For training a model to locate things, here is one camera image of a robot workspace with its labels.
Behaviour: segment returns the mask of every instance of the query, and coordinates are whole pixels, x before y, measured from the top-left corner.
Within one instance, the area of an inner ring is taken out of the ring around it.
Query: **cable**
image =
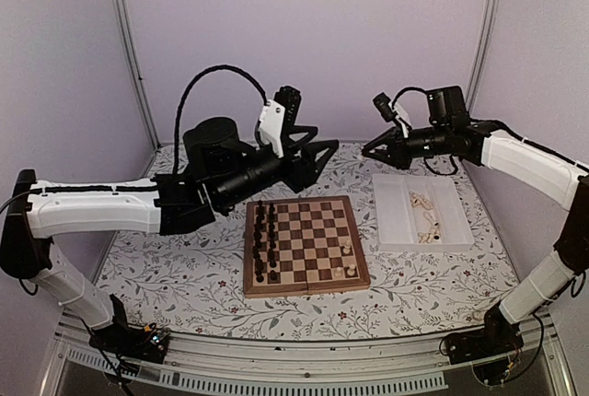
[[[534,363],[537,360],[537,357],[540,356],[540,352],[542,351],[542,343],[544,342],[544,323],[542,322],[542,319],[539,318],[539,316],[536,313],[533,313],[532,316],[540,324],[540,341],[539,341],[539,344],[537,345],[537,350],[534,353],[534,356],[532,356],[532,359],[530,360],[530,362],[527,363],[527,365],[524,367],[524,369],[522,371],[519,372],[519,374],[513,376],[511,379],[509,379],[509,378],[506,379],[501,385],[507,384],[509,382],[513,382],[516,379],[520,379],[526,373],[526,371],[529,370],[534,365]]]
[[[456,162],[454,161],[454,156],[450,156],[450,164],[452,165],[452,167],[454,168],[451,172],[449,173],[442,173],[442,172],[438,172],[436,169],[434,169],[433,167],[431,167],[427,160],[430,158],[427,157],[423,157],[423,164],[425,165],[425,167],[431,172],[434,173],[435,175],[442,175],[444,177],[447,177],[449,175],[456,175],[458,173],[458,166],[456,165]]]
[[[104,353],[104,350],[102,350],[99,347],[100,343],[96,340],[96,337],[95,337],[94,333],[92,332],[92,329],[90,329],[90,327],[88,327],[88,325],[86,324],[86,322],[84,320],[81,320],[81,321],[84,324],[84,327],[86,327],[86,330],[87,330],[88,334],[90,335],[90,337],[92,338],[92,340],[96,344],[97,350],[100,352],[100,354],[102,355],[102,357],[104,358],[104,360],[109,365],[110,369],[114,372],[114,374],[116,375],[117,379],[119,380],[118,384],[119,384],[119,387],[121,388],[121,390],[127,396],[133,396],[133,393],[129,390],[129,387],[127,387],[127,384],[125,384],[125,382],[123,380],[123,377],[122,377],[122,374],[121,374],[121,371],[119,370],[119,368],[114,366],[114,364],[109,359],[109,357],[107,356],[107,354]]]
[[[249,83],[251,83],[258,90],[258,92],[261,95],[261,99],[264,102],[264,105],[268,106],[266,92],[264,92],[264,89],[262,88],[260,83],[258,83],[258,81],[256,81],[256,79],[250,74],[248,74],[246,71],[239,69],[236,66],[232,66],[231,64],[219,64],[217,66],[208,67],[202,72],[200,72],[190,81],[190,83],[186,86],[186,89],[184,89],[184,93],[180,98],[180,104],[178,105],[178,111],[176,112],[176,121],[174,124],[174,167],[172,169],[172,175],[174,176],[178,175],[179,169],[180,120],[182,118],[182,111],[184,110],[184,104],[186,104],[186,99],[188,98],[188,95],[191,93],[192,87],[194,87],[194,85],[201,78],[216,71],[231,71],[246,78],[247,81],[249,81]]]
[[[31,292],[30,290],[27,289],[27,286],[25,285],[25,283],[22,282],[22,279],[18,278],[18,283],[20,284],[22,289],[25,291],[25,293],[27,293],[27,295],[29,295],[30,297],[34,297],[35,295],[37,295],[37,292],[39,292],[39,286],[37,284],[35,285],[35,288],[33,288],[33,291]]]
[[[583,279],[581,280],[581,285],[579,285],[576,290],[575,290],[575,285],[577,284],[577,277],[575,276],[572,279],[572,282],[571,282],[571,297],[573,299],[575,299],[576,297],[578,297],[581,294],[581,291],[583,290],[583,287],[585,285],[585,280],[587,279],[587,273],[585,271],[583,271],[581,273],[581,275],[583,276]]]

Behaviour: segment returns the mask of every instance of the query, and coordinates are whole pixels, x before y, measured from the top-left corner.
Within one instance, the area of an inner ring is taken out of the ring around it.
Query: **chessboard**
[[[364,290],[370,275],[348,196],[248,203],[246,297]]]

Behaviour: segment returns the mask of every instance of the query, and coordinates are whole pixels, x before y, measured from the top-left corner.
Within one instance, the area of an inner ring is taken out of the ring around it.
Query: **chess piece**
[[[346,242],[343,244],[343,254],[349,255],[350,253],[352,253],[352,242],[346,239]]]
[[[264,280],[264,276],[261,274],[261,271],[264,268],[264,263],[261,261],[260,258],[256,259],[256,281],[258,281],[259,283],[261,283]]]

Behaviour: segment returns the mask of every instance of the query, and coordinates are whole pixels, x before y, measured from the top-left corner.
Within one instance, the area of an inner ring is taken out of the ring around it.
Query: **robotic arm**
[[[430,125],[411,129],[398,98],[408,90],[423,93]],[[577,275],[589,268],[589,169],[514,133],[498,121],[473,120],[460,87],[403,89],[391,102],[380,94],[374,103],[395,126],[363,148],[363,155],[397,169],[408,169],[416,157],[450,155],[477,166],[505,172],[556,201],[569,211],[564,229],[550,253],[509,295],[487,311],[484,328],[451,333],[445,347],[451,363],[521,348],[519,322],[559,296]]]
[[[0,268],[45,289],[78,315],[92,334],[91,345],[162,363],[168,330],[129,326],[121,301],[91,284],[52,237],[102,230],[191,233],[212,223],[214,212],[227,215],[276,182],[301,192],[317,181],[339,144],[312,142],[318,128],[295,125],[300,103],[292,87],[265,100],[256,128],[259,147],[240,141],[231,119],[200,123],[183,135],[188,167],[182,173],[176,168],[151,179],[97,185],[38,181],[34,170],[22,170],[14,196],[0,208],[8,207]],[[294,140],[293,134],[303,135]]]

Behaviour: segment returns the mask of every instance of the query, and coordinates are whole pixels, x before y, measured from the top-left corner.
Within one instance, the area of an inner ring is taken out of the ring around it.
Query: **white arm segment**
[[[97,184],[65,184],[38,181],[31,189],[49,187],[92,186]],[[32,208],[27,212],[30,230],[35,238],[48,238],[70,232],[100,230],[133,230],[157,233],[160,229],[161,209],[152,192],[114,192],[121,186],[155,187],[149,179],[120,183],[98,183],[110,186],[113,192],[58,192],[29,195]]]
[[[112,324],[113,307],[109,296],[90,283],[52,244],[49,252],[52,268],[44,269],[30,282],[48,291],[60,306],[67,306],[94,330]]]
[[[584,170],[527,145],[505,131],[495,131],[484,140],[480,162],[543,192],[565,210],[571,209],[578,178],[587,175]]]
[[[283,132],[285,113],[286,109],[283,105],[269,99],[268,106],[264,106],[260,114],[260,127],[258,128],[260,140],[264,145],[270,144],[278,158],[284,157],[281,133]]]
[[[510,324],[516,324],[559,292],[574,272],[552,251],[520,285],[502,299],[499,310]]]

